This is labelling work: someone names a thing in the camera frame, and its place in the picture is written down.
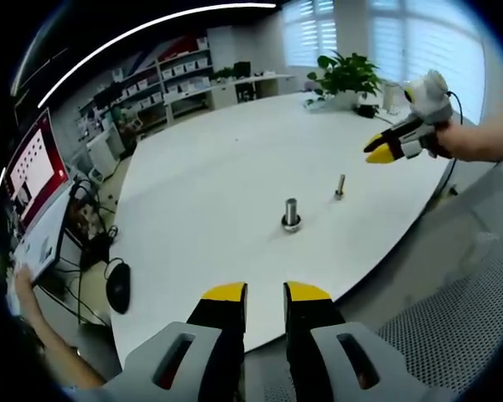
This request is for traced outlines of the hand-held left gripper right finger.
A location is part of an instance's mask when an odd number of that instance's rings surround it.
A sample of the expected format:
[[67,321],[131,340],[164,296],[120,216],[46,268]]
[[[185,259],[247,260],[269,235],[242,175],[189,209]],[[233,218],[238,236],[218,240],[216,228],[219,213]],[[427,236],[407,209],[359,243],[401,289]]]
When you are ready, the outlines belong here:
[[326,291],[287,281],[287,360],[299,401],[454,401],[407,370],[391,344],[358,322],[346,322]]

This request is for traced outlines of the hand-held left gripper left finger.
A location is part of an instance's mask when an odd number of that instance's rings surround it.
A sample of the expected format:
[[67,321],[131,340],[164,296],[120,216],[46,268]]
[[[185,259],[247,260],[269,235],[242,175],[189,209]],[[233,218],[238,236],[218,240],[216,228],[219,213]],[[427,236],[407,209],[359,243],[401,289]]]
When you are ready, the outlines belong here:
[[171,322],[129,353],[93,401],[232,401],[244,360],[247,284],[215,286],[186,322]]

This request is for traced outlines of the person's right hand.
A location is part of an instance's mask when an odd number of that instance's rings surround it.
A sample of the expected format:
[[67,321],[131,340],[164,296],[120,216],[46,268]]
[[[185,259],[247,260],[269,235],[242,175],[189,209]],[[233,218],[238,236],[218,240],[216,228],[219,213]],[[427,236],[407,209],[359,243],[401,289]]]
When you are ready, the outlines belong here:
[[438,123],[435,127],[436,153],[440,157],[458,158],[461,156],[462,143],[459,126],[452,121]]

